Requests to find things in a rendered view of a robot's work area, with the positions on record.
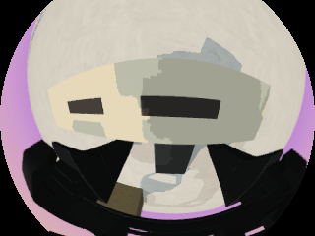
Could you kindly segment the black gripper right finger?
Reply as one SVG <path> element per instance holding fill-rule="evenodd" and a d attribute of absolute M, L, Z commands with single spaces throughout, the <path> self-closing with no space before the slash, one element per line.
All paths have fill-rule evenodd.
<path fill-rule="evenodd" d="M 253 156 L 243 150 L 220 143 L 206 145 L 220 181 L 225 207 L 240 202 L 240 197 L 255 184 L 264 170 L 283 157 L 284 150 Z"/>

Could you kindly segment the black two-prong plug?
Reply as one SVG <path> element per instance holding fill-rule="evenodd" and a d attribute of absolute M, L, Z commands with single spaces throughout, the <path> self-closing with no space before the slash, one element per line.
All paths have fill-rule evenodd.
<path fill-rule="evenodd" d="M 194 145 L 154 143 L 155 173 L 185 174 Z"/>

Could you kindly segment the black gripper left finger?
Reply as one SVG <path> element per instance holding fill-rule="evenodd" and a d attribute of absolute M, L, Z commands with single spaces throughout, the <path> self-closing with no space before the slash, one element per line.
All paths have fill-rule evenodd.
<path fill-rule="evenodd" d="M 131 152 L 134 142 L 118 141 L 107 142 L 105 145 L 91 149 L 79 150 L 52 141 L 52 148 L 60 160 L 67 162 L 90 186 L 98 199 L 107 204 L 110 194 L 113 193 L 115 182 L 121 176 L 123 165 Z"/>

